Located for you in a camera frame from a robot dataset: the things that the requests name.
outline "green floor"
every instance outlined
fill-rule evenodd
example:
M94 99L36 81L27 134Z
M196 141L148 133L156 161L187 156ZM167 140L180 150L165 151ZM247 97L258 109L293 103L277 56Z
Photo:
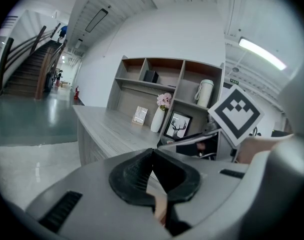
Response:
M0 146L35 146L77 141L73 94L53 89L43 100L0 97Z

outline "black box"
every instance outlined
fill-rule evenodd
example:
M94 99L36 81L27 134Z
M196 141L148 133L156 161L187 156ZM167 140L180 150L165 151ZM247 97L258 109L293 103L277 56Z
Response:
M156 73L156 71L147 70L145 72L143 81L150 82L150 83L156 83L157 80L158 80L158 74Z

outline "desk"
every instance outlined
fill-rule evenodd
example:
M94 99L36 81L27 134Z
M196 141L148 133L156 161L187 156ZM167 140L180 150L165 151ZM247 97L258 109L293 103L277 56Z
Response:
M159 134L132 118L105 107L74 105L78 116L81 165L123 153L156 148Z

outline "deer head silhouette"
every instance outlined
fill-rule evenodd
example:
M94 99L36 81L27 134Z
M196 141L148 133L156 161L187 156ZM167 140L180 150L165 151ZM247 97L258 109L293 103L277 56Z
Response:
M184 126L183 128L181 128L181 125L178 126L178 128L176 127L176 125L174 125L176 123L176 119L174 118L171 125L173 125L173 130L174 130L174 134L173 134L173 138L174 139L178 139L179 137L177 136L177 133L179 130L185 130L186 129L186 121L184 121Z

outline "rectangular ceiling lamp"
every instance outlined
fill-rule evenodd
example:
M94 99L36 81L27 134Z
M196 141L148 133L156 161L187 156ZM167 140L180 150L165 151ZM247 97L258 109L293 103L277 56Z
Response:
M283 69L286 68L286 65L282 61L280 61L277 57L275 57L274 55L270 54L268 51L264 50L260 46L258 46L256 44L250 42L249 40L246 40L243 37L241 37L241 39L238 42L238 44L241 47L243 47L245 49L248 49L251 52L253 52L253 53L261 56L264 59L266 59L268 62L270 62L271 64L273 64L279 70L283 70Z
M108 14L108 11L105 9L101 9L96 16L92 19L92 21L85 28L87 32L91 32L94 27Z
M76 49L78 49L78 48L80 47L82 41L83 41L83 40L81 40L81 39L78 39L78 40L77 40L77 43L76 43L76 45L75 45L75 48L76 48Z

